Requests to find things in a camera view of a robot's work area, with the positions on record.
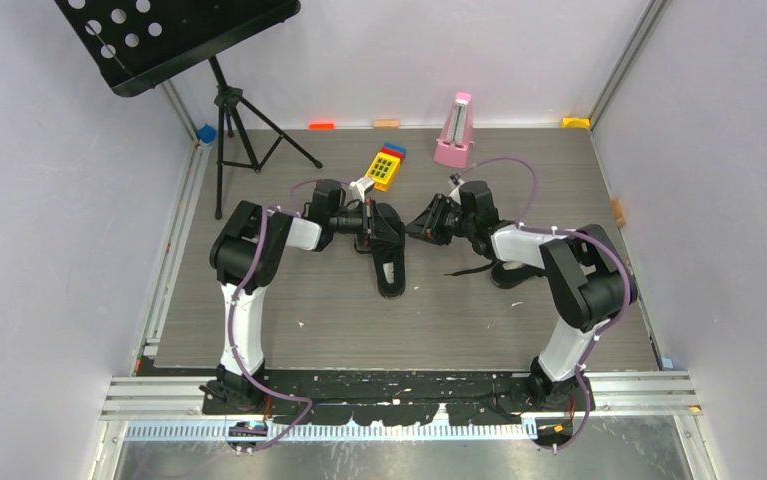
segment white wall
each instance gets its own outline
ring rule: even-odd
[[[595,140],[723,478],[767,478],[767,2],[672,2]]]
[[[113,95],[56,4],[0,0],[0,479],[85,478],[190,142]]]
[[[286,23],[219,55],[228,82],[286,128],[376,118],[441,126],[460,90],[474,95],[477,125],[588,117],[648,0],[301,3]],[[216,126],[209,66],[175,82],[198,126]]]

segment black music stand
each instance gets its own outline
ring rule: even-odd
[[[227,85],[219,52],[286,21],[300,11],[299,0],[55,0],[117,95],[133,97],[208,60],[218,82],[218,191],[215,218],[221,218],[223,167],[259,172],[285,139],[317,168],[322,164],[254,107],[242,90]],[[278,137],[257,160],[242,124],[241,103]],[[236,123],[250,164],[224,161],[224,121],[233,136]]]

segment black strap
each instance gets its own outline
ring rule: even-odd
[[[459,277],[460,275],[471,275],[472,273],[485,272],[486,270],[489,270],[492,267],[494,267],[497,263],[498,263],[498,261],[495,260],[495,261],[493,261],[492,263],[490,263],[488,265],[483,265],[482,267],[469,268],[468,270],[460,270],[459,272],[454,272],[454,273],[446,273],[445,276],[446,277]]]

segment yellow block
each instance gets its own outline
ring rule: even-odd
[[[398,157],[378,152],[368,171],[365,172],[365,176],[374,180],[374,188],[385,192],[389,190],[399,168],[401,168],[401,160]]]
[[[563,128],[589,129],[590,123],[588,118],[565,117],[560,121],[560,126]]]

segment metal floor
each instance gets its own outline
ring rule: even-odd
[[[286,142],[259,174],[225,169],[224,220],[242,199],[291,205],[289,188],[310,178],[352,180],[362,176],[386,141],[407,148],[403,167],[388,192],[374,198],[392,204],[406,223],[434,193],[448,192],[453,171],[432,161],[438,129],[290,132],[324,162],[315,169]],[[275,134],[251,132],[261,156]],[[624,253],[609,198],[585,130],[478,129],[471,156],[527,159],[539,174],[536,202],[526,217],[533,225],[577,228],[603,225]],[[227,142],[227,160],[246,161],[238,138]],[[209,250],[224,225],[213,218],[215,149],[194,219],[156,356],[158,366],[215,366],[224,342],[224,307]],[[513,218],[532,182],[521,165],[487,165],[467,179],[486,180],[502,218]],[[299,191],[308,201],[312,186]],[[547,282],[531,279],[513,290],[495,288],[488,272],[444,276],[484,265],[469,243],[446,247],[407,240],[407,289],[396,300],[376,291],[371,259],[354,252],[340,235],[321,253],[287,250],[268,290],[263,349],[270,368],[498,369],[526,370],[547,343],[557,313]],[[635,305],[587,362],[595,371],[656,370],[641,311]]]
[[[228,450],[224,442],[126,441],[115,478],[692,478],[667,416],[593,417],[575,445],[556,456],[528,440],[281,443],[238,457]]]

